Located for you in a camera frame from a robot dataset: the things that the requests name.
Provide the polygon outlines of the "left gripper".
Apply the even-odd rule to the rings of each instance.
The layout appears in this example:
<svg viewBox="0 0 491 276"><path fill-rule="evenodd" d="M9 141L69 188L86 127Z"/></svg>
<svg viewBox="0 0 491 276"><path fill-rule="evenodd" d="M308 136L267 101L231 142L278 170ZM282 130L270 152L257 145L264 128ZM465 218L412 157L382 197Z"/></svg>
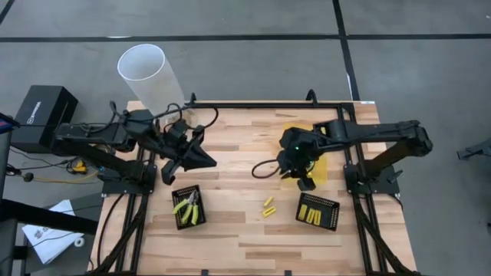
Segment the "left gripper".
<svg viewBox="0 0 491 276"><path fill-rule="evenodd" d="M167 185L174 182L179 167L187 171L215 166L215 160L200 146L204 140L204 126L194 128L191 140L188 140L186 132L190 129L184 119L179 119L166 131L164 142L171 149L171 155L161 169L161 176Z"/></svg>

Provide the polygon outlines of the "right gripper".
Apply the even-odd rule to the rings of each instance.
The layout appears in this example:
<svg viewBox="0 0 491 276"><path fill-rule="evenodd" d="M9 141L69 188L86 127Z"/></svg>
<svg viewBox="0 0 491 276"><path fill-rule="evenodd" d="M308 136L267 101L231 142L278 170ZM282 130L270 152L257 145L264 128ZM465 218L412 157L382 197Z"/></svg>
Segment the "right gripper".
<svg viewBox="0 0 491 276"><path fill-rule="evenodd" d="M318 138L321 135L313 130L303 130L291 127L284 131L279 144L282 150L277 156L281 179L306 176L308 166L319 159ZM301 191L316 189L315 182L310 177L301 177L298 180Z"/></svg>

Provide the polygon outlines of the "black mesh basket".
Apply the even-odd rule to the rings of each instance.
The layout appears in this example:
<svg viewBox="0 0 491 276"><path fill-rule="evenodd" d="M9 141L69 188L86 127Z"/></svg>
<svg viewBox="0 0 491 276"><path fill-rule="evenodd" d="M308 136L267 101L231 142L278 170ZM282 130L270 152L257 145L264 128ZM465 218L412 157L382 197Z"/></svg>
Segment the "black mesh basket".
<svg viewBox="0 0 491 276"><path fill-rule="evenodd" d="M298 200L298 207L297 207L297 212L295 215L295 219L297 221L303 222L308 224L305 220L308 215L308 210L305 215L304 220L299 220L298 219L298 213L300 210L301 205L307 205L308 210L309 209L314 209L314 210L319 210L321 211L321 223L320 225L313 225L315 227L327 229L330 231L335 232L338 227L338 217L339 217L339 211L340 211L340 204L338 202L331 201L329 199L325 199L316 195L310 195L308 193L302 192L300 194L300 198Z"/></svg>
<svg viewBox="0 0 491 276"><path fill-rule="evenodd" d="M206 223L206 214L198 185L172 192L173 211L178 230Z"/></svg>

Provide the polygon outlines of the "green-handled pliers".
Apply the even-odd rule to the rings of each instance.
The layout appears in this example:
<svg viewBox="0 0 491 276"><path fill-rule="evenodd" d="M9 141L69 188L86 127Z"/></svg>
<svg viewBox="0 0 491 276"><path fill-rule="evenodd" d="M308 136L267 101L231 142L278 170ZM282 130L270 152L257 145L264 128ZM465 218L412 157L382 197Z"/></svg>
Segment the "green-handled pliers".
<svg viewBox="0 0 491 276"><path fill-rule="evenodd" d="M190 223L191 225L196 225L199 217L199 206L198 206L199 193L193 191L189 198L186 200L186 210L181 217L181 223L186 225Z"/></svg>
<svg viewBox="0 0 491 276"><path fill-rule="evenodd" d="M173 209L173 214L175 215L181 209L186 208L180 219L183 225L185 225L189 221L189 218L194 210L195 194L195 192L191 192L191 194L186 199L178 203Z"/></svg>

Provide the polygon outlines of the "yellow translucent plastic bin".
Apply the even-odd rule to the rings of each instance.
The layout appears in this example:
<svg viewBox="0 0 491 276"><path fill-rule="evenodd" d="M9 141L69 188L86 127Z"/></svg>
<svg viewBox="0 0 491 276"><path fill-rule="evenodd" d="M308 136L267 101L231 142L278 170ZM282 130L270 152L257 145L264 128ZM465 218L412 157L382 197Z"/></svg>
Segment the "yellow translucent plastic bin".
<svg viewBox="0 0 491 276"><path fill-rule="evenodd" d="M311 124L306 123L284 123L283 130L291 127L297 127L303 130L313 130ZM321 156L317 161L314 161L307 169L307 177L311 178L317 188L325 186L328 181L328 158L326 155Z"/></svg>

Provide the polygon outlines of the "white cylindrical table lamp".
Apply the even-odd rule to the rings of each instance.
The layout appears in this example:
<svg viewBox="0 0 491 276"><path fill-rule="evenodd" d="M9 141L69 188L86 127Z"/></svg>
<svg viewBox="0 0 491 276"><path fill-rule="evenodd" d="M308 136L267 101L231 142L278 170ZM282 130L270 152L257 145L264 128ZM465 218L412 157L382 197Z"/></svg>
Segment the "white cylindrical table lamp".
<svg viewBox="0 0 491 276"><path fill-rule="evenodd" d="M117 62L117 72L133 91L146 111L128 115L128 123L163 123L181 120L187 132L192 130L180 82L163 49L155 44L138 44L126 50Z"/></svg>

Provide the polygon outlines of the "black cardboard box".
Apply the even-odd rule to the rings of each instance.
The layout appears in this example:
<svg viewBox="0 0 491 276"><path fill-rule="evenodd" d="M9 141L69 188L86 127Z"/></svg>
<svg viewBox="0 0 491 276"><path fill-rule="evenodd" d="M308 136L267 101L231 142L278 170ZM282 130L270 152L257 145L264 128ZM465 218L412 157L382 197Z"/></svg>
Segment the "black cardboard box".
<svg viewBox="0 0 491 276"><path fill-rule="evenodd" d="M53 132L71 122L77 105L63 86L31 85L15 116L21 127L13 132L11 145L25 153L50 153Z"/></svg>

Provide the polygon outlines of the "white paper sheet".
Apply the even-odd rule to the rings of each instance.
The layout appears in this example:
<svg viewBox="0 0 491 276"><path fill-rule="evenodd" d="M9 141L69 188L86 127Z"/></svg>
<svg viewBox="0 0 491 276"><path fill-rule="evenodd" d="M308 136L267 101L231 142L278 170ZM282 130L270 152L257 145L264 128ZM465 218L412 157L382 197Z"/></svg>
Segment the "white paper sheet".
<svg viewBox="0 0 491 276"><path fill-rule="evenodd" d="M39 225L25 225L22 228L43 265L51 263L84 234L69 232Z"/></svg>

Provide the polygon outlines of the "black metal beam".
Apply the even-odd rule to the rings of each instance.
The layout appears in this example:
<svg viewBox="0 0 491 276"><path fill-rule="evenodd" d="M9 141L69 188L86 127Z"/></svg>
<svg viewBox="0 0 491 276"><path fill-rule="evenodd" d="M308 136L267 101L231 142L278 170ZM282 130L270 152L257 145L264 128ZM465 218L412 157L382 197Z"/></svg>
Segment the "black metal beam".
<svg viewBox="0 0 491 276"><path fill-rule="evenodd" d="M62 212L53 212L49 209L1 199L0 222L9 219L14 219L28 225L39 225L89 235L95 235L98 227L98 222L88 218L77 217Z"/></svg>

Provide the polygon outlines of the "blue object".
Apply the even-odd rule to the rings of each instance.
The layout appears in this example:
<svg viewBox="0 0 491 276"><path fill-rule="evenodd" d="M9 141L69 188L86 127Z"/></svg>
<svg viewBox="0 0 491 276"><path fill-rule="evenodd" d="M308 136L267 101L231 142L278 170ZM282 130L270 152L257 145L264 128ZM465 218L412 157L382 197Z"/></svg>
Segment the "blue object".
<svg viewBox="0 0 491 276"><path fill-rule="evenodd" d="M18 129L21 124L11 116L0 113L0 134L8 133Z"/></svg>

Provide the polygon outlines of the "black aluminium table frame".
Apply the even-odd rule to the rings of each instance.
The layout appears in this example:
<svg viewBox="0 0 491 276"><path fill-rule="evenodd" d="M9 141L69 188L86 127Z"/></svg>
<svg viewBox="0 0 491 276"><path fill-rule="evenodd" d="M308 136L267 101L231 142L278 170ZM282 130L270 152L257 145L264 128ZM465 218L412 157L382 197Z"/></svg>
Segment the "black aluminium table frame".
<svg viewBox="0 0 491 276"><path fill-rule="evenodd" d="M125 219L134 216L127 196L109 195L85 276L370 275L389 265L374 240L356 221L354 198L343 176L347 162L372 159L384 143L364 143L326 153L328 181L315 195L340 204L335 232L295 219L300 192L295 181L274 174L284 123L337 118L360 124L379 121L376 105L360 101L205 101L187 111L192 123L211 123L203 149L217 165L178 170L176 181L157 181L147 200L143 225L130 237L121 270L103 260L120 239ZM172 192L198 185L206 223L178 230ZM272 202L264 208L269 196ZM262 212L272 206L267 218Z"/></svg>

